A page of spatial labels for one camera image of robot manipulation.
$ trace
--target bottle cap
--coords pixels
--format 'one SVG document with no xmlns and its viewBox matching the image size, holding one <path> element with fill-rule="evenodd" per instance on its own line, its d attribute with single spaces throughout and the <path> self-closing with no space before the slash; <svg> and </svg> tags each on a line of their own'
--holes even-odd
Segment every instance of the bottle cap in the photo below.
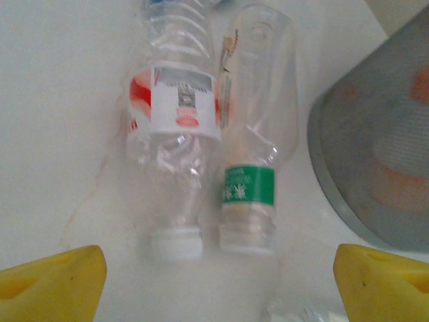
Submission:
<svg viewBox="0 0 429 322">
<path fill-rule="evenodd" d="M 264 228 L 253 230 L 245 223 L 220 225 L 220 247 L 226 252 L 274 255 L 275 229 Z"/>
<path fill-rule="evenodd" d="M 155 230 L 151 249 L 153 255 L 163 261 L 197 259 L 202 255 L 201 229 L 191 226 Z"/>
</svg>

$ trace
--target yellow object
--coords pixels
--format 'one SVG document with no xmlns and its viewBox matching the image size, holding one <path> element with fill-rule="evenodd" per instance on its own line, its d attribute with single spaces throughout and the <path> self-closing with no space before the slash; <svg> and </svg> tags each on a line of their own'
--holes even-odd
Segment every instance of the yellow object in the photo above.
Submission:
<svg viewBox="0 0 429 322">
<path fill-rule="evenodd" d="M 334 275 L 350 322 L 429 322 L 429 264 L 343 244 Z"/>
<path fill-rule="evenodd" d="M 0 322 L 93 321 L 105 279 L 98 246 L 0 271 Z"/>
</svg>

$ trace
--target gray bin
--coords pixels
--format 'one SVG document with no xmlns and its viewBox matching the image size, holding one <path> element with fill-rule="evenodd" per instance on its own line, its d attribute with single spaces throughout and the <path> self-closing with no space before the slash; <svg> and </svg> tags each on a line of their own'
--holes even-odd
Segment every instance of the gray bin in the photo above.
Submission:
<svg viewBox="0 0 429 322">
<path fill-rule="evenodd" d="M 319 98 L 308 144 L 351 229 L 429 252 L 429 7 Z"/>
</svg>

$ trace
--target white countertop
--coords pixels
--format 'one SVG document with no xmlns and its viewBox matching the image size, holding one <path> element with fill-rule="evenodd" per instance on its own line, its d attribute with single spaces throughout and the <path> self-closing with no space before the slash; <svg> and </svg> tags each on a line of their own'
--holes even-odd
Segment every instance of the white countertop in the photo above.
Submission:
<svg viewBox="0 0 429 322">
<path fill-rule="evenodd" d="M 280 276 L 290 294 L 299 289 L 341 311 L 336 247 L 365 243 L 317 183 L 306 120 L 315 98 L 385 39 L 364 0 L 265 1 L 298 27 L 301 138 L 278 174 L 280 265 L 216 249 L 207 233 L 219 218 L 216 186 L 202 209 L 204 258 L 165 266 L 143 254 L 138 191 L 124 175 L 118 98 L 130 64 L 133 1 L 0 4 L 0 269 L 99 244 L 108 276 L 96 321 L 258 321 Z M 244 3 L 214 11 L 218 50 Z"/>
</svg>

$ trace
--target clear plastic bottle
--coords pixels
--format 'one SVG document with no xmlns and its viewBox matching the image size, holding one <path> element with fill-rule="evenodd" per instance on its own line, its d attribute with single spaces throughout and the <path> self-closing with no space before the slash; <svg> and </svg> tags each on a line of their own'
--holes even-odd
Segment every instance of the clear plastic bottle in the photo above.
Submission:
<svg viewBox="0 0 429 322">
<path fill-rule="evenodd" d="M 271 253 L 275 170 L 298 142 L 292 21 L 264 5 L 244 8 L 229 27 L 221 59 L 221 248 Z"/>
<path fill-rule="evenodd" d="M 154 255 L 197 258 L 197 212 L 221 142 L 209 0 L 147 0 L 142 13 L 149 35 L 129 88 L 127 157 L 150 190 Z"/>
</svg>

